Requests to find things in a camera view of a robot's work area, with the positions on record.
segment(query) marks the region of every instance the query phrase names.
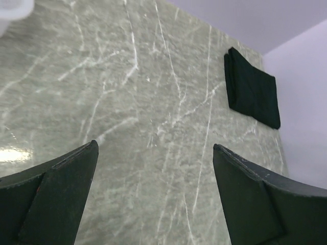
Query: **black plastic piece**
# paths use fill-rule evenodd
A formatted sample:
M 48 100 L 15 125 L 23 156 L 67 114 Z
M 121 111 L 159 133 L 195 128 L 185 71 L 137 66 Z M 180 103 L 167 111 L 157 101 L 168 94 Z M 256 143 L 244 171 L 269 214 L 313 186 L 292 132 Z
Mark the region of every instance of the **black plastic piece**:
M 327 190 L 278 175 L 214 146 L 232 245 L 327 244 Z
M 1 178 L 0 244 L 73 245 L 98 154 L 92 141 Z

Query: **black cloth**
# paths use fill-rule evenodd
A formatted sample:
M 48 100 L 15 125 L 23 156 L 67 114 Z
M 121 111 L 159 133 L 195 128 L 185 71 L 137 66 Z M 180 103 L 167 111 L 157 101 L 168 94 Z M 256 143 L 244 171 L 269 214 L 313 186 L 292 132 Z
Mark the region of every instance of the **black cloth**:
M 229 107 L 279 129 L 275 77 L 253 67 L 233 47 L 225 54 L 224 61 Z

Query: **white object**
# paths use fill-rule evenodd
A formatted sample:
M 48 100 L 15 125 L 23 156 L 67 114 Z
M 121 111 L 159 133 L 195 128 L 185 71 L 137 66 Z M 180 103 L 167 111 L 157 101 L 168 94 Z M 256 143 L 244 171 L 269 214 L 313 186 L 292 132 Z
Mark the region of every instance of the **white object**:
M 24 19 L 34 9 L 34 0 L 0 0 L 0 37 L 7 30 L 10 22 Z

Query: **marble wall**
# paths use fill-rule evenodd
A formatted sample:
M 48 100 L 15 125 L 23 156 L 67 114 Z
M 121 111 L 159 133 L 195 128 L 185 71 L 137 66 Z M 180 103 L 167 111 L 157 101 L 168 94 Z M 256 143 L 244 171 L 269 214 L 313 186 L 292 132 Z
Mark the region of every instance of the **marble wall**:
M 261 56 L 162 0 L 37 0 L 0 39 L 0 177 L 96 139 L 77 245 L 230 244 L 214 143 L 286 174 L 229 110 L 223 55 Z

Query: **folded black towel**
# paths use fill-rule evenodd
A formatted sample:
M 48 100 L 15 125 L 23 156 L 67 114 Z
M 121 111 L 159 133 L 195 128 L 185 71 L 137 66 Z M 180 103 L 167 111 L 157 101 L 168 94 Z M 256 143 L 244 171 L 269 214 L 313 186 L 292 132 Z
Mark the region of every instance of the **folded black towel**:
M 233 47 L 224 58 L 229 107 L 279 129 L 281 120 L 275 77 L 253 67 Z

